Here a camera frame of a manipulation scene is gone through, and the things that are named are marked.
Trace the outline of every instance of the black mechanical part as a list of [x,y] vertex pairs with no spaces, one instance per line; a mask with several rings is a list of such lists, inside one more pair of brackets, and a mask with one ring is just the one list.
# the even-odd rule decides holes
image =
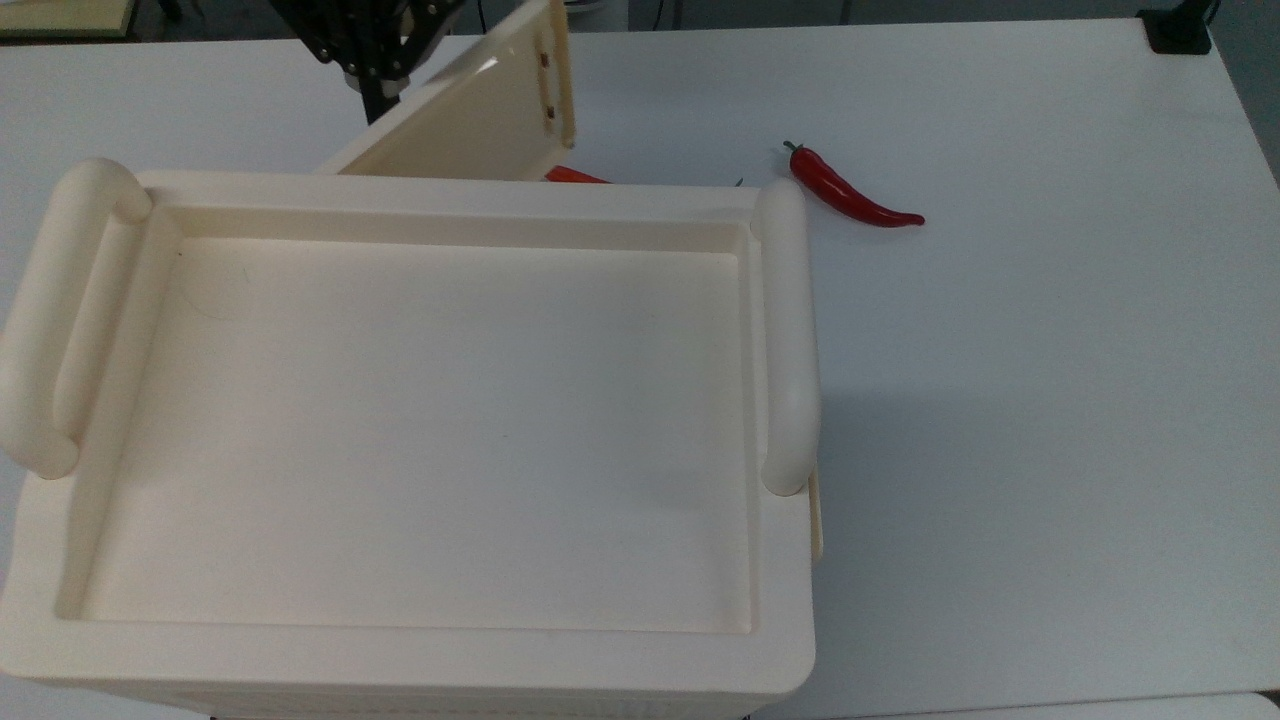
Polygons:
[[164,17],[169,19],[170,23],[182,22],[182,5],[178,0],[156,0],[160,9],[164,12]]
[[[466,0],[271,0],[321,63],[338,63],[360,88],[370,124],[399,102],[389,91],[419,67]],[[406,15],[412,29],[402,36]]]

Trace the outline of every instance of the red object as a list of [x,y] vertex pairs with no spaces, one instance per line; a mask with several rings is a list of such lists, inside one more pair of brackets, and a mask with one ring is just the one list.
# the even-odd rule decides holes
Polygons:
[[860,220],[882,228],[901,228],[906,225],[923,225],[924,215],[914,213],[899,213],[882,205],[877,205],[854,186],[840,177],[820,155],[809,150],[804,145],[796,146],[783,142],[791,149],[791,174],[796,177],[823,202],[840,210],[855,220]]
[[547,179],[552,182],[594,182],[609,184],[609,181],[602,181],[595,176],[589,176],[581,170],[566,168],[564,165],[556,165],[552,168],[552,172],[547,173]]

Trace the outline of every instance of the table surface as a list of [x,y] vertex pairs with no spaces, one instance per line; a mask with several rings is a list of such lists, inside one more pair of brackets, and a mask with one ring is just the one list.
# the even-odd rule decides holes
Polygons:
[[[762,717],[1280,687],[1280,192],[1216,51],[1071,20],[572,53],[582,170],[763,184],[792,140],[929,219],[810,206],[819,660]],[[76,160],[308,172],[362,128],[296,41],[0,47],[0,68],[4,313]],[[22,473],[0,470],[6,556]]]

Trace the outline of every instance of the black clamp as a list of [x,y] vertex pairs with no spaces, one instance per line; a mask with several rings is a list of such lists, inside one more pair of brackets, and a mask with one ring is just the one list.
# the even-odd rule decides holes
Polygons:
[[1221,4],[1221,0],[1184,0],[1172,10],[1138,10],[1138,17],[1147,28],[1147,44],[1156,53],[1208,55],[1213,47],[1208,23],[1213,22]]
[[465,1],[271,0],[271,5],[316,60],[338,63],[360,87],[365,119],[372,124],[399,102],[402,81],[435,50]]

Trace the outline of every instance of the plastic container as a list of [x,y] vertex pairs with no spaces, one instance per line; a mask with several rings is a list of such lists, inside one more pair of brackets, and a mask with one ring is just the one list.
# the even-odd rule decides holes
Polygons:
[[78,165],[0,342],[35,470],[0,667],[223,719],[786,697],[814,661],[803,213],[787,181]]

